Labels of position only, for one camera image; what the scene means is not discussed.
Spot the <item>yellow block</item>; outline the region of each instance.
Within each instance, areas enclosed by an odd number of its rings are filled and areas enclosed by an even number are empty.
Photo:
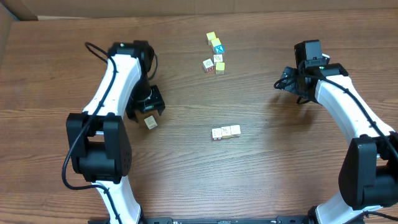
[[[206,35],[207,35],[207,41],[209,41],[209,42],[210,42],[211,40],[214,40],[214,39],[217,38],[215,32],[210,32],[210,33],[207,33]]]
[[[216,64],[216,74],[217,75],[222,75],[224,74],[225,70],[225,63],[224,62],[217,62]]]
[[[221,41],[219,40],[219,38],[216,38],[211,41],[211,44],[212,44],[213,48],[215,48],[215,47],[221,45]]]

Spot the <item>wall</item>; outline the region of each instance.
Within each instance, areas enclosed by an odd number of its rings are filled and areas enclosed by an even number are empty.
[[[10,31],[11,23],[15,19],[10,15],[7,9],[0,4],[0,66],[6,49],[8,33]]]
[[[131,17],[398,7],[396,0],[0,0],[31,17]]]

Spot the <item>white block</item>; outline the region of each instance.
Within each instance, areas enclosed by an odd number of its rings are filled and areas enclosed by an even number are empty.
[[[223,137],[221,133],[221,128],[213,128],[211,130],[211,134],[213,135],[213,140],[221,140],[221,138]]]
[[[223,55],[214,55],[214,64],[217,65],[217,62],[223,62]]]
[[[205,69],[206,72],[210,72],[215,69],[215,66],[210,58],[203,62],[203,68]]]
[[[153,116],[150,116],[150,117],[144,119],[144,121],[145,121],[145,123],[146,123],[146,125],[147,125],[147,127],[149,129],[152,129],[152,128],[157,126],[157,123],[156,123],[155,118]]]
[[[231,127],[221,127],[221,135],[222,138],[230,138],[231,137]]]
[[[241,135],[241,127],[239,125],[231,126],[231,135],[232,137],[238,137]]]

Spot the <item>table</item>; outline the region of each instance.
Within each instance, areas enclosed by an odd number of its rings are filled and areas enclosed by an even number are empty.
[[[155,130],[125,119],[129,179],[146,216],[305,214],[337,192],[348,147],[322,106],[298,106],[273,84],[295,65],[295,44],[320,39],[374,112],[398,128],[397,21],[398,10],[376,9],[14,23],[0,73],[0,223],[108,216],[97,191],[62,184],[65,121],[92,99],[106,68],[83,43],[107,49],[136,39],[159,55],[152,84],[166,104]],[[211,31],[226,48],[224,75],[201,67],[213,56]],[[211,140],[211,128],[232,124],[240,138]],[[86,184],[71,166],[67,176]]]

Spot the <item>stack of blocks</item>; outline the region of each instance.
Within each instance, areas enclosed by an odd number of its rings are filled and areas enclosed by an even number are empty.
[[[225,53],[224,46],[221,44],[219,38],[216,37],[214,32],[210,32],[207,34],[207,42],[208,45],[213,49],[214,55],[214,63],[211,59],[207,59],[203,62],[203,68],[206,72],[211,72],[214,69],[216,70],[217,75],[224,74],[225,63],[223,62],[223,53]]]
[[[211,130],[213,140],[228,139],[231,137],[239,137],[241,135],[241,127],[239,125],[214,128]]]

